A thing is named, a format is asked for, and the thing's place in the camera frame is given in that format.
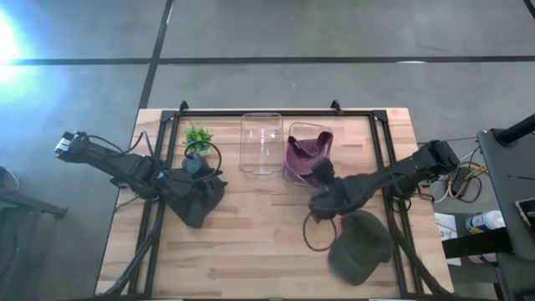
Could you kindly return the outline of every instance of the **gray floor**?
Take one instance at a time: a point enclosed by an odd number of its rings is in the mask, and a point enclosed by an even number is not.
[[[150,58],[165,3],[3,0],[0,18],[21,59]],[[175,0],[161,56],[529,55],[534,29],[520,0]],[[69,207],[63,221],[43,222],[47,243],[35,248],[46,260],[33,268],[38,284],[25,298],[93,293],[117,190],[107,175],[55,159],[53,148],[66,130],[126,147],[147,70],[0,66],[0,166],[29,195]],[[332,99],[346,107],[403,106],[426,141],[474,136],[532,114],[533,78],[535,63],[170,65],[157,69],[148,107],[182,100],[196,108],[324,107]],[[463,156],[476,143],[451,146]],[[486,183],[477,203],[446,200],[436,210],[496,206]],[[477,291],[466,285],[456,289]]]

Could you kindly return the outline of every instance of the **green plant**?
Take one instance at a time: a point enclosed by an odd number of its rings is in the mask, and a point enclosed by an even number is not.
[[[195,124],[186,132],[186,144],[189,145],[193,141],[211,141],[213,137],[210,134],[207,127],[198,127]],[[206,143],[197,143],[196,145],[190,148],[191,152],[198,153],[199,151],[205,151],[209,149],[210,146]]]

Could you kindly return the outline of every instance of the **wooden tabletop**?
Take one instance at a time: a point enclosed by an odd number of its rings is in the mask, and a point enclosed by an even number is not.
[[[410,156],[417,146],[409,111],[405,108],[385,110],[388,111],[398,160]],[[141,110],[133,140],[145,130],[154,145],[160,115],[161,110]],[[334,143],[331,161],[338,176],[377,170],[367,118],[284,117],[285,134],[293,122],[325,125],[332,129]],[[212,142],[222,152],[224,173],[221,179],[229,184],[225,196],[206,218],[202,229],[187,227],[170,208],[166,208],[153,297],[399,297],[394,259],[389,263],[381,263],[362,285],[351,286],[329,271],[327,252],[316,253],[307,248],[303,241],[302,223],[308,213],[310,191],[286,182],[280,175],[252,176],[240,171],[239,118],[181,118],[174,167],[178,167],[183,159],[185,133],[193,123],[210,128],[214,135]],[[380,123],[378,125],[383,157],[389,164]],[[166,143],[162,158],[166,155]],[[148,154],[144,141],[135,152]],[[217,155],[212,152],[208,160],[214,166]],[[132,196],[131,191],[121,191],[118,204],[128,201]],[[97,293],[109,288],[132,259],[142,208],[142,201],[135,201],[115,213]],[[366,203],[363,210],[373,213],[386,225],[380,191]],[[414,198],[409,217],[418,255],[439,283],[453,291],[432,205]],[[341,229],[339,218],[336,223]],[[315,247],[328,245],[333,239],[333,229],[328,222],[318,225],[309,222],[307,231],[308,239]],[[407,283],[412,288],[405,257],[404,266]],[[142,266],[140,274],[141,289],[145,283],[145,269],[146,264]]]

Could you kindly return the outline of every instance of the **clear plastic container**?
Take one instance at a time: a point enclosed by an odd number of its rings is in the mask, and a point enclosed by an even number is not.
[[[270,175],[283,169],[283,117],[276,113],[251,113],[242,117],[240,170]]]
[[[288,132],[288,136],[293,136],[296,140],[317,140],[319,137],[319,134],[322,132],[328,132],[333,133],[333,130],[327,126],[323,125],[315,125],[315,124],[309,124],[304,122],[294,122],[292,125],[290,125],[290,131]],[[285,144],[285,154],[286,151],[288,151],[288,144]],[[301,177],[300,175],[296,174],[292,171],[291,168],[288,167],[287,163],[287,156],[284,156],[284,168],[283,168],[283,178],[284,180],[291,182],[298,186],[304,186],[308,188],[315,188],[318,186],[315,181],[310,181],[309,179],[305,179]]]

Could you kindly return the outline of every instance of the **small potted plant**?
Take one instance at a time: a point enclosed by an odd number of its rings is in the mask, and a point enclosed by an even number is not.
[[[207,127],[196,126],[193,124],[191,128],[186,132],[186,145],[189,145],[193,141],[211,141],[213,137]],[[207,143],[197,143],[193,145],[189,152],[197,153],[200,156],[207,156],[210,154],[210,145]]]

